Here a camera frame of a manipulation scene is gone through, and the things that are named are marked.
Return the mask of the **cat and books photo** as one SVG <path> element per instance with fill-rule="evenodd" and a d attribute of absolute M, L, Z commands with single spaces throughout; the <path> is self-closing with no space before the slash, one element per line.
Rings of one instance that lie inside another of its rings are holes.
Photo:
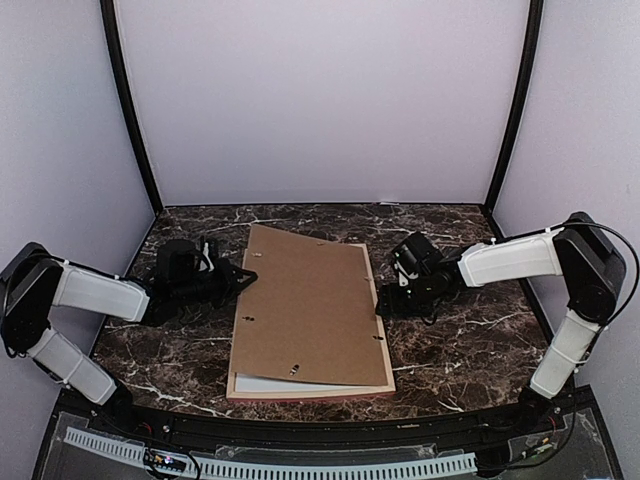
<path fill-rule="evenodd" d="M 345 391 L 349 389 L 351 389 L 349 385 L 295 382 L 244 374 L 235 375 L 235 391 L 240 393 L 310 393 Z"/>

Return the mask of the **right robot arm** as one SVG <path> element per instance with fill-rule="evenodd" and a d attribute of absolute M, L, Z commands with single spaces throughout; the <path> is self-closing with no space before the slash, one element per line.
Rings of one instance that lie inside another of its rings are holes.
<path fill-rule="evenodd" d="M 392 250 L 396 279 L 379 288 L 376 312 L 430 322 L 438 304 L 463 290 L 530 278 L 562 279 L 566 312 L 510 413 L 511 426 L 530 434 L 547 420 L 552 400 L 637 292 L 637 281 L 628 292 L 623 290 L 628 267 L 617 242 L 631 245 L 582 211 L 544 229 L 449 250 L 414 232 Z"/>

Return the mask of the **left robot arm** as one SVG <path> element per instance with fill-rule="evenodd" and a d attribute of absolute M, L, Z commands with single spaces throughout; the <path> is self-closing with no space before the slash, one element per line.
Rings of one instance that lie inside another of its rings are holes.
<path fill-rule="evenodd" d="M 124 400 L 127 389 L 52 327 L 51 309 L 69 307 L 160 326 L 193 304 L 222 308 L 257 279 L 257 273 L 220 257 L 214 240 L 166 242 L 143 278 L 107 274 L 30 242 L 1 273 L 1 339 L 9 357 L 31 358 L 103 407 L 103 421 L 117 434 L 131 436 L 141 427 L 141 415 Z"/>

